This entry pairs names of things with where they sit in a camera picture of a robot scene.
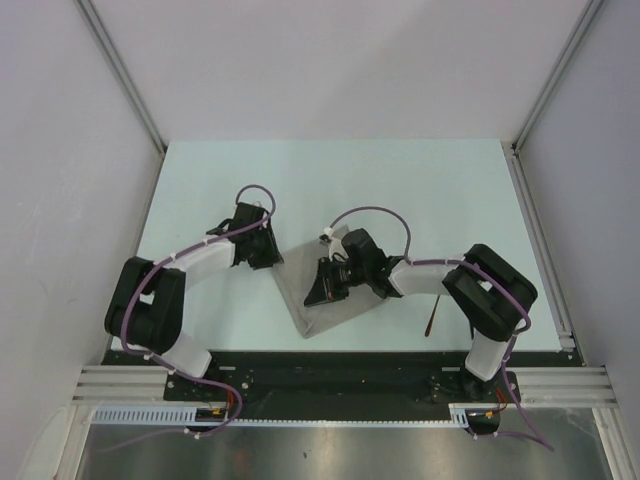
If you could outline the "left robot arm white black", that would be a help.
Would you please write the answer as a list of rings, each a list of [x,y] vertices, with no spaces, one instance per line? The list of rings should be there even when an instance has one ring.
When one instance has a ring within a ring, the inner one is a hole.
[[[186,374],[185,385],[197,398],[214,397],[221,376],[209,368],[211,353],[183,331],[185,297],[197,283],[243,262],[254,270],[281,263],[272,215],[258,204],[238,202],[231,218],[183,251],[156,262],[129,258],[105,316],[106,332],[123,347]]]

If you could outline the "grey cloth napkin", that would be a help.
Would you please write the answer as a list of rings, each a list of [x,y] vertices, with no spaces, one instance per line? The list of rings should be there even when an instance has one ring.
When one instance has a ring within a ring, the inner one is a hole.
[[[273,277],[284,299],[299,334],[310,339],[329,329],[352,320],[383,303],[367,283],[364,262],[372,259],[379,264],[385,255],[366,230],[341,227],[335,235],[342,240],[348,254],[345,261],[359,267],[365,283],[350,289],[349,296],[341,301],[307,308],[303,301],[316,277],[321,258],[327,257],[327,248],[320,240],[299,245],[283,254],[284,262],[273,268]]]

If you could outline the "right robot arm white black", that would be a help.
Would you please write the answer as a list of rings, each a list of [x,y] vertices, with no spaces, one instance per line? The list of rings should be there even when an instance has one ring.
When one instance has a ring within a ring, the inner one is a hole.
[[[328,254],[317,262],[305,307],[343,301],[362,285],[383,300],[447,295],[474,331],[458,392],[484,401],[496,391],[496,375],[516,338],[531,327],[529,312],[538,292],[524,275],[485,244],[473,245],[459,258],[409,261],[385,254],[362,228],[342,238],[326,231],[321,240]]]

